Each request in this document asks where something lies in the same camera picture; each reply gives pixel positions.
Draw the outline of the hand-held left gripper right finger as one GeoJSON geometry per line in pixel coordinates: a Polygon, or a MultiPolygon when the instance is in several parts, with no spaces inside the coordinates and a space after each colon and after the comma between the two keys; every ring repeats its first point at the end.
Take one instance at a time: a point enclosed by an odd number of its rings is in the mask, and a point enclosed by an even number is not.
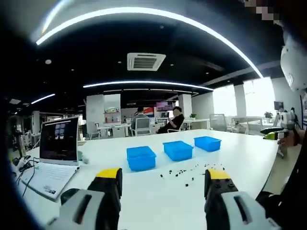
{"type": "Polygon", "coordinates": [[[224,170],[208,169],[204,178],[204,212],[208,230],[279,230],[265,209],[248,193],[238,191],[224,170]]]}

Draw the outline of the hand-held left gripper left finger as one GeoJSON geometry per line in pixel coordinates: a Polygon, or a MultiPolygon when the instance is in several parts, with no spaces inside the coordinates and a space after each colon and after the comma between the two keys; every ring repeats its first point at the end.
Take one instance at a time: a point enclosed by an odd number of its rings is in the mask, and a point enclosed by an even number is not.
{"type": "Polygon", "coordinates": [[[116,230],[121,211],[122,169],[101,170],[87,189],[72,188],[60,196],[59,216],[47,230],[116,230]]]}

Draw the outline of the person's right hand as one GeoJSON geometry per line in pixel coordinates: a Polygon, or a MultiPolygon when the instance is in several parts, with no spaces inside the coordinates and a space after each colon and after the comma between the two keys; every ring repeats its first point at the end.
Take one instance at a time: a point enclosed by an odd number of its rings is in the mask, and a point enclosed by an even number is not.
{"type": "Polygon", "coordinates": [[[278,140],[278,144],[284,145],[284,146],[287,146],[287,147],[296,146],[297,143],[296,143],[294,132],[293,131],[284,132],[283,138],[278,140]]]}

